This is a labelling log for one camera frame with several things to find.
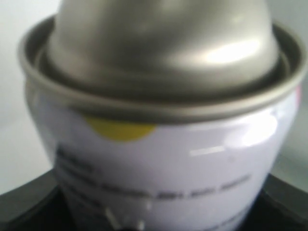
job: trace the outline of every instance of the can body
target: can body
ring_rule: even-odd
[[[27,102],[82,231],[232,231],[261,189],[297,94],[245,115],[133,124],[84,115],[26,86]]]

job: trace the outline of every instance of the yellow dot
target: yellow dot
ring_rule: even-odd
[[[113,141],[135,141],[150,134],[154,124],[137,124],[85,116],[94,131]]]

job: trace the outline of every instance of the spray can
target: spray can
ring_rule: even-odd
[[[82,231],[237,229],[306,71],[263,0],[64,0],[19,57]]]

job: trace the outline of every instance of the silver can cap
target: silver can cap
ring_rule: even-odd
[[[19,46],[28,86],[111,119],[191,123],[293,91],[306,49],[264,0],[63,0]]]
[[[88,92],[190,102],[264,86],[279,48],[263,0],[64,0],[47,58]]]

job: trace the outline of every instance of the can top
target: can top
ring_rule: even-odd
[[[299,84],[306,52],[263,0],[64,0],[20,45],[30,82],[115,119],[235,116]]]
[[[126,99],[240,95],[279,59],[263,0],[64,0],[47,46],[64,81]]]

